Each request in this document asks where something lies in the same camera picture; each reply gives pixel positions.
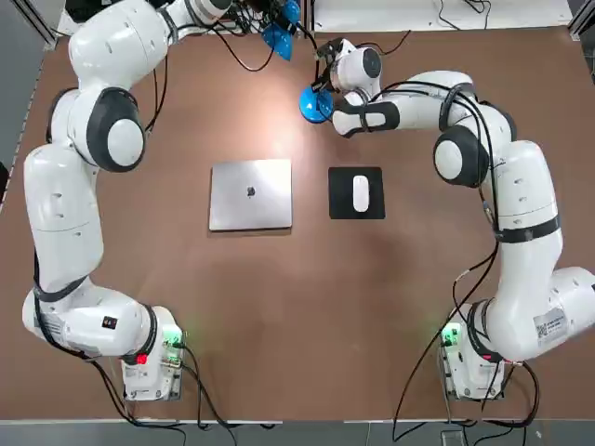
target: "black mouse pad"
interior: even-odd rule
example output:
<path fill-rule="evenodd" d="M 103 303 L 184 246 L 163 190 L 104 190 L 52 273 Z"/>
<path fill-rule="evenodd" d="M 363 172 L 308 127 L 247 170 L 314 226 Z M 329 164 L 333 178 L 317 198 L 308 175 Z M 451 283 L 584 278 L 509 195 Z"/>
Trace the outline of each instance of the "black mouse pad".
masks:
<path fill-rule="evenodd" d="M 365 212 L 353 208 L 353 177 L 368 178 L 370 205 Z M 330 167 L 328 169 L 328 213 L 332 219 L 381 220 L 385 218 L 384 189 L 380 167 Z"/>

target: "qr code label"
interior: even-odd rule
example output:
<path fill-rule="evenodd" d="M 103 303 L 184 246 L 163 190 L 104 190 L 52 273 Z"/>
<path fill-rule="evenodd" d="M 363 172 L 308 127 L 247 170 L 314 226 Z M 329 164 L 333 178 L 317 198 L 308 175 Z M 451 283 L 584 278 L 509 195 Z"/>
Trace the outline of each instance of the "qr code label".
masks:
<path fill-rule="evenodd" d="M 546 337 L 547 335 L 548 335 L 548 325 L 546 323 L 537 325 L 537 337 L 539 339 L 541 339 L 542 337 Z"/>
<path fill-rule="evenodd" d="M 553 308 L 546 314 L 533 318 L 539 346 L 547 345 L 568 335 L 568 321 L 564 310 Z"/>

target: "table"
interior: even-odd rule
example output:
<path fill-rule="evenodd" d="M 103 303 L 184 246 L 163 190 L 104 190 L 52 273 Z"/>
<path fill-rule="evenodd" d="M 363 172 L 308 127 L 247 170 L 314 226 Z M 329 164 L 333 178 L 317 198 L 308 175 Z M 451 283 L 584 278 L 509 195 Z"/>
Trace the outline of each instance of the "table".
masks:
<path fill-rule="evenodd" d="M 351 39 L 390 47 L 400 37 Z M 267 56 L 256 36 L 231 43 L 252 65 Z M 510 112 L 520 138 L 540 144 L 549 160 L 563 218 L 560 266 L 595 270 L 595 96 L 580 44 L 564 28 L 414 33 L 384 62 L 384 85 L 427 70 L 460 70 L 482 98 Z M 143 163 L 126 175 L 99 177 L 105 256 L 94 282 L 172 310 L 226 418 L 391 418 L 419 354 L 452 309 L 453 279 L 493 243 L 475 193 L 436 176 L 431 151 L 438 133 L 344 139 L 330 125 L 308 124 L 298 110 L 313 75 L 305 41 L 291 63 L 274 58 L 260 73 L 243 71 L 214 36 L 187 39 L 169 63 L 164 110 Z M 95 370 L 50 348 L 20 321 L 33 275 L 22 163 L 43 143 L 51 99 L 75 83 L 62 43 L 46 55 L 0 215 L 0 419 L 117 416 Z M 147 122 L 152 77 L 133 93 Z M 293 162 L 291 233 L 209 234 L 211 165 L 266 158 Z M 387 218 L 330 220 L 328 167 L 361 164 L 383 169 Z M 477 298 L 493 295 L 497 270 Z M 542 387 L 540 417 L 595 418 L 593 342 L 595 332 L 584 334 L 532 361 Z M 487 416 L 526 415 L 532 387 L 516 375 L 507 398 L 487 404 Z M 195 385 L 188 380 L 184 391 L 182 402 L 140 405 L 138 414 L 192 419 Z M 402 417 L 445 418 L 441 392 L 432 355 Z M 459 403 L 453 413 L 472 417 L 479 409 Z"/>

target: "laptop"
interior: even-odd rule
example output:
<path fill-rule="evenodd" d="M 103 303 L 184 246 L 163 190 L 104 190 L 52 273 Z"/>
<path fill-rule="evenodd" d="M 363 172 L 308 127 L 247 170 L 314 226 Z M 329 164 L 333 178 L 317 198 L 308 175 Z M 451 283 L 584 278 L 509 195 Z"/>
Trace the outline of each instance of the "laptop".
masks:
<path fill-rule="evenodd" d="M 210 230 L 286 229 L 292 223 L 290 160 L 213 165 Z"/>

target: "white mouse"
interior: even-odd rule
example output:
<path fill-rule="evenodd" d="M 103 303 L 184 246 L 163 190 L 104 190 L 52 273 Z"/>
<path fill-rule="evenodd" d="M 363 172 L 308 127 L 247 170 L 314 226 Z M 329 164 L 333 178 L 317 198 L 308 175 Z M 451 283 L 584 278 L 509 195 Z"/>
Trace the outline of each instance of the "white mouse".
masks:
<path fill-rule="evenodd" d="M 370 205 L 370 183 L 363 175 L 353 177 L 353 208 L 365 212 Z"/>

